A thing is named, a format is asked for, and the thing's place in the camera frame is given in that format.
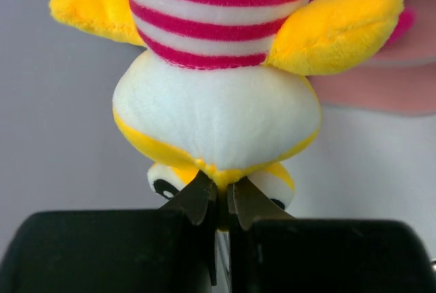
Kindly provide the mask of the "yellow plush striped shirt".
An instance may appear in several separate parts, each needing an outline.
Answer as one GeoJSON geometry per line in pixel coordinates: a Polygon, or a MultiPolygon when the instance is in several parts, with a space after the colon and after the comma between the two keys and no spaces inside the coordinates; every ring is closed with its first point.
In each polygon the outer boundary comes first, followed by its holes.
{"type": "Polygon", "coordinates": [[[114,121],[172,199],[197,176],[220,202],[248,178],[284,212],[282,161],[316,138],[310,76],[349,70],[390,38],[403,0],[50,0],[64,25],[144,46],[112,97],[114,121]]]}

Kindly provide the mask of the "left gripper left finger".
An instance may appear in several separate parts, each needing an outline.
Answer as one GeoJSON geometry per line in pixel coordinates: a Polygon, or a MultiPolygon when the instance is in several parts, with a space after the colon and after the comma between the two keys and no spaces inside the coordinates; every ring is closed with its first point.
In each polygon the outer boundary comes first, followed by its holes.
{"type": "Polygon", "coordinates": [[[1,262],[2,292],[210,292],[217,188],[199,173],[159,209],[28,217],[1,262]]]}

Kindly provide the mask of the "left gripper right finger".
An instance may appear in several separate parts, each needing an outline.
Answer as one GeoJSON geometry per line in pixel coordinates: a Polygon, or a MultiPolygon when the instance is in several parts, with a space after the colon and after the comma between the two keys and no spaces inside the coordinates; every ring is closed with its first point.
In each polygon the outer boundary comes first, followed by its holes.
{"type": "Polygon", "coordinates": [[[296,219],[249,179],[228,187],[233,292],[434,292],[417,234],[399,221],[296,219]]]}

